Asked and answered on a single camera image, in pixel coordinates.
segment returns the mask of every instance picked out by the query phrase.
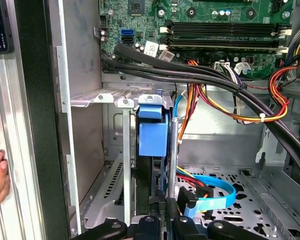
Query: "green circuit board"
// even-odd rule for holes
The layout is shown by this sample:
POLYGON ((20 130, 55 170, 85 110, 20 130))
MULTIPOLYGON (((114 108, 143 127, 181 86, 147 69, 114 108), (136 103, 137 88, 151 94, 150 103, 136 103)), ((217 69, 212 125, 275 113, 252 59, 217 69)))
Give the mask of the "green circuit board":
MULTIPOLYGON (((260 24, 289 24, 293 10, 293 0, 284 0, 276 13, 273 13, 275 0, 99 0, 100 15, 108 20, 107 42, 101 43, 101 51, 107 55, 114 52, 115 45, 121 41, 121 29, 134 30, 134 43, 144 46, 146 41, 159 43, 164 33, 160 27, 165 26, 166 20, 174 22, 199 23, 260 23, 260 24), (139 4, 138 10, 132 12, 133 4, 139 4), (189 17, 189 9, 195 9, 195 16, 189 17), (221 15, 221 11, 230 11, 229 15, 221 15)), ((239 54, 238 57, 251 56, 254 78, 264 76, 266 71, 275 69, 275 61, 282 58, 279 54, 239 54)), ((184 58, 174 58, 174 62, 183 62, 184 58)))

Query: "sticker label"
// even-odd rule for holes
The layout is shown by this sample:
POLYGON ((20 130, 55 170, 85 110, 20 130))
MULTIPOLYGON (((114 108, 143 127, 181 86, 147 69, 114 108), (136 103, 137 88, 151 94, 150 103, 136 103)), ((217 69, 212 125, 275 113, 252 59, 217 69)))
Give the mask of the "sticker label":
POLYGON ((252 70, 249 63, 247 62, 238 62, 233 69, 237 74, 241 74, 243 70, 252 70))
POLYGON ((166 62, 171 62, 171 60, 175 57, 175 54, 168 50, 163 50, 158 57, 159 59, 166 61, 166 62))
POLYGON ((144 54, 147 54, 151 57, 156 57, 158 52, 159 44, 152 42, 152 41, 146 41, 144 46, 144 54))

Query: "motherboard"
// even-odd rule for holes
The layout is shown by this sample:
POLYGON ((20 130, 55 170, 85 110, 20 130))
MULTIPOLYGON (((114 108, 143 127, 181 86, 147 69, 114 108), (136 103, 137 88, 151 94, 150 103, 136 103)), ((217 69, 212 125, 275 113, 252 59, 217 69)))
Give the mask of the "motherboard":
POLYGON ((102 53, 117 43, 168 61, 247 63, 259 78, 280 66, 293 0, 99 0, 102 53))

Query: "blue sata port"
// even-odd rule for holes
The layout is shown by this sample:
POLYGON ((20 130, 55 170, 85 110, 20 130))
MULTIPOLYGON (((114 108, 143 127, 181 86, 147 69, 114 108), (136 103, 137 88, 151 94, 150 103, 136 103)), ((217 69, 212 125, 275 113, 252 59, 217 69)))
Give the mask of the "blue sata port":
POLYGON ((135 30, 134 29, 121 29, 121 36, 134 36, 135 30))

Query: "silver metal rod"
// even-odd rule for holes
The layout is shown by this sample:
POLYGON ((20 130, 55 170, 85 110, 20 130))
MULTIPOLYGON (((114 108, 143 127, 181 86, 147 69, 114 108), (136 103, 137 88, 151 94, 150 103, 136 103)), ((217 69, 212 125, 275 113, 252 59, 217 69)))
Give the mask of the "silver metal rod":
POLYGON ((168 176, 168 197, 175 197, 176 168, 178 164, 178 118, 172 118, 170 163, 168 176))
POLYGON ((124 222, 131 223, 131 156, 130 156, 130 108, 123 109, 123 197, 124 197, 124 222))

